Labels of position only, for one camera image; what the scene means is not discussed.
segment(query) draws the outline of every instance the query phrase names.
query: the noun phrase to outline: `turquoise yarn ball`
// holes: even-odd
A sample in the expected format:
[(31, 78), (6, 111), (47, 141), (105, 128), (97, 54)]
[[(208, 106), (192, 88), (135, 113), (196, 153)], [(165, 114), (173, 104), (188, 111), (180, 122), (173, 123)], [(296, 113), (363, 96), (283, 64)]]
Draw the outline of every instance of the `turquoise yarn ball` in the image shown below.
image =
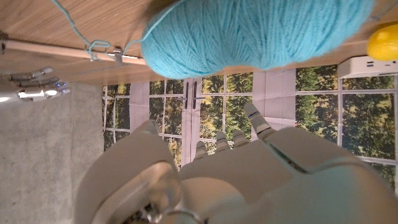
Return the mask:
[(146, 27), (141, 50), (168, 78), (302, 62), (339, 46), (369, 17), (373, 0), (182, 0)]

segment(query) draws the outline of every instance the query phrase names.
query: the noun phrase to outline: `robotic hand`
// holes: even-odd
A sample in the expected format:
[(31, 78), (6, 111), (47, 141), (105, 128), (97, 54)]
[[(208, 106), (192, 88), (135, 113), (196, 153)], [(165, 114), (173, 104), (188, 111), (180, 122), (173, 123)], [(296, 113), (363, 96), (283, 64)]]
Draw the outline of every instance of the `robotic hand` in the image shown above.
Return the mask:
[(180, 172), (146, 121), (88, 170), (75, 223), (397, 223), (394, 193), (352, 153), (301, 129), (275, 131), (252, 104), (244, 110), (258, 140), (235, 131), (230, 150), (218, 132), (215, 154), (198, 142)]
[(70, 92), (58, 77), (49, 77), (53, 68), (45, 67), (29, 73), (0, 75), (0, 107), (22, 101), (40, 101)]

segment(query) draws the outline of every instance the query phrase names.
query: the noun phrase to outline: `white box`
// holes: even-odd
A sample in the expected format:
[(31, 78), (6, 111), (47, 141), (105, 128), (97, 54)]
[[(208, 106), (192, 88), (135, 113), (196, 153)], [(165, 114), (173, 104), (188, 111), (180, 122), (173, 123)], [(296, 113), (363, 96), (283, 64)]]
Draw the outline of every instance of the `white box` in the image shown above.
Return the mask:
[(398, 75), (398, 61), (379, 61), (371, 57), (353, 57), (339, 64), (338, 78)]

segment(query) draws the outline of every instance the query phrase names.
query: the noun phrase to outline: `wooden table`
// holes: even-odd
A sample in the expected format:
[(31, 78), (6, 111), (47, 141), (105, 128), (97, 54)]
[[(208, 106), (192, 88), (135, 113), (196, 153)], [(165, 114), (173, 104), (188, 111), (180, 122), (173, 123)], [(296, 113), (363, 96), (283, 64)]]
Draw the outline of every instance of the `wooden table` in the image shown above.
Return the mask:
[[(175, 0), (60, 0), (69, 11), (79, 31), (89, 40), (106, 40), (124, 48), (130, 40), (140, 39), (147, 21)], [(373, 14), (389, 0), (376, 0)], [(368, 22), (343, 45), (322, 57), (293, 63), (286, 69), (330, 65), (347, 58), (366, 55), (369, 36), (381, 26), (398, 21), (395, 6), (380, 21)], [(84, 42), (72, 31), (61, 11), (50, 0), (3, 0), (0, 2), (0, 30), (9, 34), (4, 55), (0, 55), (0, 72), (28, 72), (52, 66), (60, 78), (95, 85), (162, 80), (145, 65), (143, 59), (130, 59), (118, 65), (107, 60), (91, 62), (83, 51)], [(126, 55), (142, 57), (139, 44), (132, 45)], [(219, 74), (256, 71), (252, 67), (227, 67)]]

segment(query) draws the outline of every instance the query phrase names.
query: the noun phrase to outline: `yellow object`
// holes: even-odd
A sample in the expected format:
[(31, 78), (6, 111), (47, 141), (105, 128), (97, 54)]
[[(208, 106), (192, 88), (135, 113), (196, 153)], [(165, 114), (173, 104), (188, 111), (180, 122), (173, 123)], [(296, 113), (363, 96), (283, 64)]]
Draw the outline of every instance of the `yellow object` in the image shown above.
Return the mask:
[(398, 59), (398, 24), (379, 29), (372, 34), (367, 51), (376, 60)]

